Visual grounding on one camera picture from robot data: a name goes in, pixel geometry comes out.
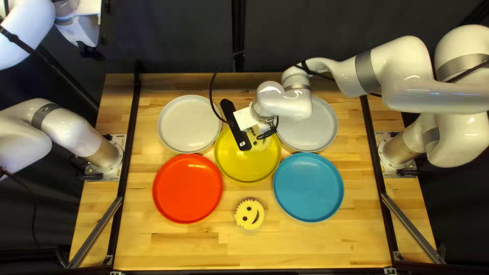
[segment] orange plate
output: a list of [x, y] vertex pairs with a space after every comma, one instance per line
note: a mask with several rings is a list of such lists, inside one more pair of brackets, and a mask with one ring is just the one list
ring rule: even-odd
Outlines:
[[166, 162], [153, 182], [158, 211], [172, 222], [190, 224], [207, 217], [222, 195], [217, 166], [197, 154], [179, 155]]

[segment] yellow bowl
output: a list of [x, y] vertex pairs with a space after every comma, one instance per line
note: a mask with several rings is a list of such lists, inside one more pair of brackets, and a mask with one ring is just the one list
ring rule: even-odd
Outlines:
[[256, 140], [246, 133], [251, 150], [240, 151], [229, 127], [224, 128], [216, 140], [214, 157], [217, 167], [229, 178], [242, 183], [256, 183], [266, 179], [277, 169], [281, 158], [280, 141], [276, 135]]

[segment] metal bracket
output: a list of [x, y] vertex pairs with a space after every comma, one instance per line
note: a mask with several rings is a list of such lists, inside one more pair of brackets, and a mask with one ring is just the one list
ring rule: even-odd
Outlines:
[[401, 253], [399, 253], [399, 251], [392, 251], [392, 255], [394, 256], [394, 259], [396, 261], [404, 260], [404, 258], [402, 257]]
[[[378, 144], [378, 153], [381, 154], [381, 148], [386, 143], [389, 139], [394, 137], [396, 134], [400, 132], [396, 131], [383, 131], [383, 132], [375, 132], [375, 139]], [[379, 155], [380, 159], [380, 167], [382, 169], [382, 175], [384, 176], [385, 179], [390, 179], [390, 178], [415, 178], [416, 176], [400, 176], [397, 173], [397, 168], [392, 167], [389, 163], [384, 163], [382, 161], [382, 155]], [[416, 163], [414, 160], [410, 160], [407, 163], [404, 164], [404, 169], [403, 170], [411, 170], [411, 171], [416, 171]]]
[[102, 262], [103, 265], [112, 265], [112, 260], [114, 259], [114, 255], [107, 255]]
[[89, 164], [85, 167], [85, 175], [100, 175], [102, 173], [102, 178], [99, 180], [87, 180], [87, 182], [119, 182], [122, 169], [122, 158], [124, 151], [126, 149], [126, 134], [112, 135], [112, 143], [119, 151], [119, 159], [113, 165], [113, 167], [100, 168], [93, 164]]
[[397, 270], [393, 267], [384, 268], [384, 274], [386, 275], [397, 275]]

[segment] smiley face sponge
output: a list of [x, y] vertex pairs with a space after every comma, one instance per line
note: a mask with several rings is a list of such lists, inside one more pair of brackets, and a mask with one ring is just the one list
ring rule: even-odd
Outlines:
[[256, 200], [245, 200], [236, 209], [234, 219], [236, 224], [245, 230], [255, 230], [262, 225], [265, 219], [265, 209]]

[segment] butcher block tabletop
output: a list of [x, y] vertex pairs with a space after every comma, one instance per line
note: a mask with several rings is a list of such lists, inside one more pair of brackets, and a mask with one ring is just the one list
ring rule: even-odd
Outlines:
[[[208, 98], [210, 73], [142, 74], [129, 176], [114, 268], [130, 270], [311, 269], [385, 267], [391, 264], [380, 211], [374, 171], [359, 98], [346, 98], [333, 82], [311, 79], [312, 94], [336, 112], [338, 134], [319, 154], [338, 169], [344, 199], [331, 218], [304, 223], [287, 215], [272, 190], [272, 177], [243, 187], [223, 178], [222, 198], [202, 221], [182, 225], [163, 217], [152, 199], [159, 168], [179, 155], [159, 139], [156, 121], [174, 98], [197, 94]], [[249, 105], [258, 85], [280, 82], [279, 73], [219, 73], [213, 100], [223, 98], [236, 109]], [[126, 134], [133, 96], [132, 74], [107, 74], [96, 129], [102, 134]], [[368, 97], [376, 131], [402, 131], [400, 112]], [[214, 147], [201, 153], [214, 161]], [[282, 147], [282, 159], [290, 156]], [[418, 179], [385, 179], [387, 193], [434, 246]], [[118, 183], [85, 182], [70, 257], [85, 241], [117, 195]], [[265, 221], [255, 231], [236, 226], [233, 214], [245, 198], [258, 199]], [[393, 217], [399, 251], [407, 260], [429, 262], [400, 222]], [[95, 243], [82, 266], [99, 265], [107, 255], [111, 225]]]

